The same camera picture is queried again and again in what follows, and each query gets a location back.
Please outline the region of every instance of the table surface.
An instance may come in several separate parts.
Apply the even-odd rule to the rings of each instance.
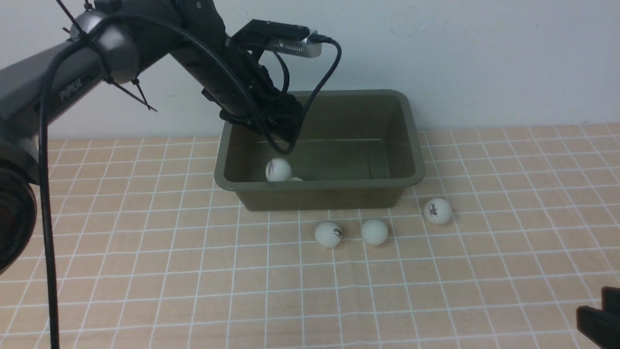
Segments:
[[[271,213],[215,185],[217,138],[51,142],[62,347],[595,348],[575,310],[620,284],[620,124],[420,139],[427,176],[392,209]],[[0,276],[2,349],[49,347],[42,246]]]

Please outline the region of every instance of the black object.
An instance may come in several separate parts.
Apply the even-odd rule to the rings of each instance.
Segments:
[[[577,329],[601,349],[620,348],[620,288],[601,289],[602,309],[577,308]]]
[[[223,115],[234,122],[243,120],[279,152],[284,151],[270,134],[294,146],[309,107],[286,92],[288,70],[278,55],[287,76],[284,91],[274,87],[267,70],[245,48],[231,44],[213,0],[98,0],[95,8],[86,1],[86,11],[77,18],[61,0],[56,2],[73,23],[71,38],[0,70],[0,275],[32,236],[36,203],[30,184],[39,184],[54,349],[60,347],[60,329],[47,158],[50,123],[101,81],[132,95],[120,86],[131,81],[143,100],[132,97],[152,109],[137,77],[169,53],[203,85]],[[340,59],[340,47],[331,43],[339,54],[317,92]]]

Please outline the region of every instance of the ball logo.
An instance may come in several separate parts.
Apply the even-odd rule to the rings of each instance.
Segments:
[[[428,206],[428,213],[433,217],[437,216],[437,207],[435,206],[435,204],[430,204]]]

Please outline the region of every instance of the black cable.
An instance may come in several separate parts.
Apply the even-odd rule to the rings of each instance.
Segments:
[[[61,0],[56,0],[58,4],[62,7],[64,12],[71,19],[71,22],[76,26],[80,33],[84,33],[80,28],[79,24],[76,20],[71,16],[69,11],[66,9]],[[48,69],[43,75],[43,83],[41,89],[41,103],[40,103],[40,123],[39,123],[39,174],[40,174],[40,190],[41,190],[41,209],[42,209],[42,218],[43,218],[43,243],[45,247],[45,264],[46,264],[46,273],[47,273],[47,285],[48,285],[48,303],[49,303],[49,313],[50,313],[50,345],[52,349],[60,349],[60,326],[58,319],[58,288],[57,288],[57,280],[56,280],[56,265],[55,265],[55,253],[54,253],[54,243],[53,243],[53,232],[52,232],[52,223],[51,223],[51,207],[50,207],[50,180],[49,180],[49,172],[48,172],[48,132],[47,132],[47,114],[49,108],[49,99],[51,97],[51,88],[54,82],[54,78],[56,76],[56,72],[58,68],[68,57],[76,53],[78,50],[88,46],[93,37],[95,37],[101,30],[106,28],[106,26],[110,25],[114,22],[120,21],[128,21],[128,22],[142,22],[147,24],[158,25],[160,27],[167,28],[174,33],[182,36],[183,38],[190,41],[197,48],[203,51],[208,57],[213,59],[226,73],[226,75],[232,79],[233,83],[236,87],[241,91],[243,97],[248,102],[250,111],[256,122],[259,125],[261,132],[267,138],[267,142],[278,152],[282,154],[290,154],[297,141],[297,137],[293,140],[293,142],[289,145],[286,150],[282,150],[276,141],[274,141],[270,132],[268,131],[267,126],[264,123],[264,120],[261,118],[261,113],[258,110],[258,107],[252,98],[250,92],[248,92],[247,88],[243,86],[240,79],[236,76],[235,72],[233,72],[230,67],[224,62],[217,54],[213,53],[210,48],[208,48],[204,43],[202,43],[199,39],[194,37],[192,34],[187,33],[186,31],[171,25],[167,22],[163,22],[161,20],[152,19],[143,16],[136,15],[114,15],[110,17],[106,17],[102,19],[88,34],[83,34],[80,36],[78,41],[75,41],[70,46],[63,49],[57,56],[54,57],[52,62],[50,63]],[[321,82],[316,86],[309,99],[306,101],[306,104],[303,109],[303,113],[301,116],[301,120],[299,121],[296,135],[299,135],[299,131],[301,130],[301,124],[303,123],[303,119],[305,118],[310,105],[312,104],[314,98],[317,96],[318,92],[321,90],[323,85],[327,82],[327,80],[331,77],[334,70],[336,69],[340,57],[342,56],[342,49],[340,45],[333,39],[327,37],[319,38],[318,42],[330,43],[336,46],[338,51],[336,59],[332,64],[329,71],[325,74],[325,76],[321,79]],[[284,89],[288,89],[288,84],[285,83]]]
[[[47,296],[50,311],[50,344],[52,349],[60,349],[60,326],[58,324],[58,289],[56,281],[56,263],[54,256],[54,241],[51,226],[50,209],[50,178],[48,174],[48,153],[47,153],[47,114],[49,99],[51,96],[51,86],[56,76],[58,67],[65,59],[86,46],[85,41],[79,40],[60,51],[51,61],[48,69],[43,75],[41,88],[41,106],[39,110],[39,176],[41,189],[41,212],[43,217],[43,244],[45,246],[45,267],[47,271]]]
[[[288,148],[286,148],[286,150],[284,151],[281,151],[279,147],[276,149],[276,151],[284,155],[288,155],[292,153],[293,150],[295,149],[295,146],[297,145],[297,139],[299,138],[299,133],[301,132],[301,126],[303,125],[303,122],[304,122],[304,119],[306,118],[306,114],[308,113],[308,110],[310,110],[310,107],[312,106],[312,102],[314,102],[314,99],[319,94],[319,91],[323,88],[323,86],[325,86],[327,80],[329,80],[332,74],[334,74],[334,71],[336,70],[336,68],[338,67],[338,64],[340,63],[340,59],[342,58],[342,47],[336,40],[330,37],[323,36],[323,35],[313,35],[310,37],[310,39],[314,42],[329,43],[335,46],[336,51],[337,51],[336,59],[334,59],[332,66],[329,68],[329,70],[327,70],[327,73],[325,74],[325,76],[323,76],[319,84],[316,85],[316,87],[314,88],[314,90],[312,91],[308,99],[306,100],[306,103],[304,104],[303,112],[301,113],[299,124],[297,125],[297,129],[295,131],[295,136],[293,137],[293,141],[288,145]],[[271,138],[271,135],[266,135],[266,137],[267,137],[267,140],[269,141],[269,138]]]
[[[259,48],[261,50],[266,50],[267,46],[259,45],[259,44],[252,44],[252,43],[245,43],[245,44],[239,45],[239,48],[243,48],[246,50],[252,50],[253,48]],[[267,99],[269,101],[275,101],[276,99],[280,99],[284,95],[286,95],[288,93],[288,87],[291,83],[291,73],[288,70],[288,66],[286,65],[286,62],[284,62],[284,59],[282,59],[282,56],[280,56],[280,54],[277,53],[276,51],[272,51],[272,53],[275,56],[275,58],[278,59],[278,62],[280,62],[280,67],[282,68],[282,76],[283,76],[284,81],[282,82],[282,89],[280,90],[280,93],[276,97],[269,96],[262,89],[256,90],[258,94],[260,95],[260,97]]]

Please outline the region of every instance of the white ball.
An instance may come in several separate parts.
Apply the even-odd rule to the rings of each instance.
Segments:
[[[432,224],[446,224],[452,217],[450,203],[440,197],[436,197],[424,205],[424,218]]]
[[[273,158],[265,168],[265,177],[269,182],[284,182],[291,178],[293,170],[284,158]]]
[[[314,229],[314,239],[323,247],[334,248],[342,240],[342,229],[332,221],[321,222]]]
[[[378,246],[388,239],[388,226],[379,219],[369,219],[361,225],[361,239],[365,243]]]

